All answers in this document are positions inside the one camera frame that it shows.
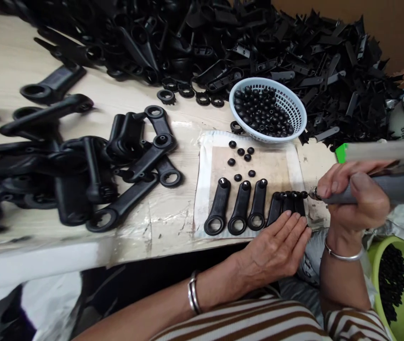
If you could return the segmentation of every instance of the basket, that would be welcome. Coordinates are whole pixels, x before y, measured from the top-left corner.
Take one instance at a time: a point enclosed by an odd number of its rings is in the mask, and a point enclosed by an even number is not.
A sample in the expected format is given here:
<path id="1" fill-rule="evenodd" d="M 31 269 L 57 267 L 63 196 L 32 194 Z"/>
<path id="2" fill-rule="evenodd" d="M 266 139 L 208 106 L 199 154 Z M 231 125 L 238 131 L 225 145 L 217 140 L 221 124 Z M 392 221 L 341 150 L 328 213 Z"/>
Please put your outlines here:
<path id="1" fill-rule="evenodd" d="M 250 86 L 252 89 L 259 90 L 265 88 L 276 90 L 275 105 L 280 106 L 288 113 L 289 121 L 292 122 L 292 127 L 294 128 L 294 133 L 292 135 L 288 137 L 270 137 L 254 130 L 242 121 L 234 108 L 234 93 L 237 90 L 243 91 L 246 86 Z M 280 142 L 291 141 L 297 138 L 306 128 L 306 110 L 302 101 L 300 101 L 300 99 L 292 92 L 292 90 L 285 87 L 283 84 L 267 78 L 251 77 L 239 81 L 230 90 L 229 105 L 230 110 L 232 111 L 232 114 L 234 115 L 235 120 L 238 122 L 240 127 L 242 127 L 245 132 L 251 135 L 252 138 L 260 142 L 276 144 Z"/>

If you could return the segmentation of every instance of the brown striped shirt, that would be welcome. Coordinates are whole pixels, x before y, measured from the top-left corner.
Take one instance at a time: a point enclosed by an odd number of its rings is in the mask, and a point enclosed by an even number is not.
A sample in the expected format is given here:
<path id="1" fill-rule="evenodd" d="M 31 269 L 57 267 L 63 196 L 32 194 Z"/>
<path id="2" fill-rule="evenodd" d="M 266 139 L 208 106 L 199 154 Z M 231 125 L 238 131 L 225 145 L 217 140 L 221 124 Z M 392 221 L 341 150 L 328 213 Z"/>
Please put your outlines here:
<path id="1" fill-rule="evenodd" d="M 301 303 L 267 295 L 218 307 L 167 328 L 151 341 L 389 340 L 372 310 L 330 312 L 324 329 Z"/>

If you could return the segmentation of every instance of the hand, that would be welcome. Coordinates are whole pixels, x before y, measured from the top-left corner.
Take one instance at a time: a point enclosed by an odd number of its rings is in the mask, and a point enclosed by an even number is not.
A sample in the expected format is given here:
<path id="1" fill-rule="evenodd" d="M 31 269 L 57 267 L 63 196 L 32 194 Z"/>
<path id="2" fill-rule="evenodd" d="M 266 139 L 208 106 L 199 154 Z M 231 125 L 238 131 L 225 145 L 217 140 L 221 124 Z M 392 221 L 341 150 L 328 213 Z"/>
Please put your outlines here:
<path id="1" fill-rule="evenodd" d="M 363 231 L 384 224 L 390 212 L 390 201 L 383 190 L 366 174 L 384 168 L 390 161 L 347 162 L 334 165 L 318 183 L 318 195 L 329 197 L 341 193 L 350 183 L 356 205 L 329 205 L 331 227 L 345 231 Z"/>
<path id="2" fill-rule="evenodd" d="M 235 254 L 247 292 L 296 273 L 311 237 L 306 218 L 283 212 L 248 246 Z"/>

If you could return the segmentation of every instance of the scratched table surface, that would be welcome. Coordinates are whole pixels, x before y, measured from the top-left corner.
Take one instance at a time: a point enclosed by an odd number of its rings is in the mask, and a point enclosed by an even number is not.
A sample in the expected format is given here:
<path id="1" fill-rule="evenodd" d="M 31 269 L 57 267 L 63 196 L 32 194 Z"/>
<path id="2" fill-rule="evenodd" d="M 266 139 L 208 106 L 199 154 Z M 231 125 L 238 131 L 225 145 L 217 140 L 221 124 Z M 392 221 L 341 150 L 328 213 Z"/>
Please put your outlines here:
<path id="1" fill-rule="evenodd" d="M 34 106 L 19 94 L 23 85 L 37 83 L 58 68 L 61 63 L 33 41 L 36 30 L 17 17 L 0 16 L 0 126 L 12 120 L 12 112 L 20 107 Z M 241 239 L 195 240 L 193 237 L 194 196 L 199 169 L 198 138 L 206 130 L 230 130 L 233 120 L 228 103 L 221 108 L 201 107 L 195 99 L 184 99 L 176 94 L 174 106 L 164 106 L 156 98 L 160 89 L 137 80 L 117 82 L 105 70 L 87 69 L 87 75 L 71 90 L 90 97 L 95 109 L 81 117 L 72 114 L 62 119 L 60 131 L 64 139 L 85 135 L 109 138 L 110 127 L 116 114 L 142 112 L 149 105 L 165 107 L 178 149 L 169 155 L 173 164 L 185 175 L 184 184 L 175 189 L 157 186 L 131 212 L 123 226 L 104 234 L 88 232 L 85 227 L 67 227 L 60 224 L 57 210 L 22 210 L 13 204 L 4 204 L 5 218 L 1 222 L 9 229 L 0 234 L 0 249 L 23 245 L 55 245 L 113 238 L 110 263 L 121 263 L 151 257 L 190 252 L 243 242 Z M 145 138 L 154 136 L 147 122 Z M 0 135 L 0 143 L 21 141 L 21 138 Z M 299 153 L 305 188 L 309 190 L 335 163 L 335 158 L 323 144 L 301 146 Z M 127 185 L 118 181 L 120 192 Z M 323 203 L 309 203 L 309 218 L 318 225 L 328 223 Z M 22 243 L 13 243 L 21 239 Z"/>

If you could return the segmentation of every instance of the silver bracelet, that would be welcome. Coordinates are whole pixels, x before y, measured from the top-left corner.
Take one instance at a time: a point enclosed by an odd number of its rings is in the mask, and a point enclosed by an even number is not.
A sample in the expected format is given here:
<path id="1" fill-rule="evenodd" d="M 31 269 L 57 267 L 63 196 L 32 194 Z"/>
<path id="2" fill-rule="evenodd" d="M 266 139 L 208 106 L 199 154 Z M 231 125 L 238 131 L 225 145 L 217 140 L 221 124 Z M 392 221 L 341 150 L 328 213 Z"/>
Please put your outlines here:
<path id="1" fill-rule="evenodd" d="M 197 295 L 196 295 L 196 280 L 197 280 L 198 273 L 199 273 L 199 271 L 197 271 L 197 270 L 193 271 L 193 274 L 191 275 L 191 279 L 189 280 L 189 283 L 188 283 L 189 305 L 191 306 L 191 309 L 195 312 L 196 315 L 199 315 L 202 313 L 202 310 L 199 307 L 199 302 L 197 302 Z"/>
<path id="2" fill-rule="evenodd" d="M 365 253 L 365 248 L 362 245 L 362 249 L 360 250 L 360 252 L 358 254 L 356 254 L 355 256 L 351 256 L 351 257 L 344 257 L 344 256 L 340 256 L 337 255 L 336 253 L 333 252 L 333 250 L 331 248 L 329 248 L 329 246 L 327 245 L 327 236 L 325 236 L 325 248 L 327 249 L 328 253 L 330 256 L 335 257 L 336 259 L 339 260 L 343 260 L 343 261 L 347 261 L 347 262 L 353 262 L 356 260 L 359 260 L 360 258 L 362 258 L 363 254 Z"/>

